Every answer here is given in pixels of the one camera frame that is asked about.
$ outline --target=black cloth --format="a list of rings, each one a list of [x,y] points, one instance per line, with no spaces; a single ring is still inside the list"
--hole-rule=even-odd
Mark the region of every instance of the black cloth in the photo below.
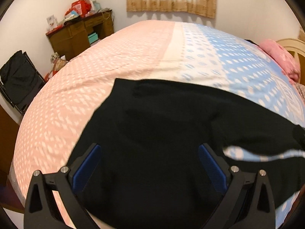
[[[29,59],[16,52],[0,69],[5,95],[20,110],[24,110],[44,86],[45,82]]]
[[[256,43],[255,43],[255,42],[253,42],[252,40],[246,40],[246,41],[248,41],[248,42],[250,42],[250,43],[252,43],[252,44],[254,44],[254,45],[259,46],[258,44],[256,44]]]
[[[304,159],[236,161],[224,156],[223,147],[275,155],[303,150],[303,139],[300,126],[230,92],[162,80],[116,79],[68,165],[92,143],[102,146],[102,163],[80,200],[109,225],[191,229],[200,228],[221,200],[199,161],[199,145],[208,143],[242,171],[266,170],[278,207],[305,183]]]

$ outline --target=metal bolt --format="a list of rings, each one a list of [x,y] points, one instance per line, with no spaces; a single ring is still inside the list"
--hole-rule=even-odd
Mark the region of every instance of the metal bolt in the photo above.
[[[68,167],[68,166],[64,166],[64,167],[62,167],[62,168],[60,169],[60,172],[66,173],[66,172],[68,172],[68,170],[69,170],[69,167]]]
[[[263,169],[261,169],[261,170],[260,170],[260,175],[261,175],[262,177],[264,177],[264,176],[266,175],[266,171],[263,170]]]
[[[36,170],[36,171],[34,171],[33,176],[37,177],[37,176],[39,176],[39,174],[40,174],[40,171]]]
[[[232,166],[231,167],[231,171],[233,171],[234,173],[238,172],[239,171],[239,168],[237,166]]]

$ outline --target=bed headboard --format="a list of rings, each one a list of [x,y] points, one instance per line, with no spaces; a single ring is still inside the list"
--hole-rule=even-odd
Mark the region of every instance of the bed headboard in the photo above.
[[[305,85],[305,42],[297,39],[282,39],[277,41],[301,65],[300,83]]]

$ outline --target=blue patterned bedspread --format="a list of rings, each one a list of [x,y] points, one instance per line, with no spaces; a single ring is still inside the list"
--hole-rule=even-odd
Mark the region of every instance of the blue patterned bedspread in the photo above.
[[[178,79],[224,89],[247,98],[305,127],[304,104],[277,63],[256,45],[216,29],[183,23],[183,61]],[[271,161],[303,151],[277,156],[254,155],[238,146],[224,150],[228,157],[245,161]],[[298,192],[276,210],[276,228],[284,221]]]

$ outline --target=black clamp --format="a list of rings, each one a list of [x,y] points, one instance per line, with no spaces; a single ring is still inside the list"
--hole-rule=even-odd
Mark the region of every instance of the black clamp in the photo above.
[[[201,145],[198,153],[215,189],[224,194],[218,207],[201,229],[275,228],[272,190],[264,170],[244,173],[237,166],[229,167],[207,144]],[[52,174],[35,171],[25,205],[24,228],[70,228],[65,225],[56,205],[52,193],[52,190],[56,190],[77,229],[99,229],[80,205],[75,193],[86,185],[90,172],[94,171],[101,159],[100,156],[100,146],[93,144],[71,167],[64,166]]]

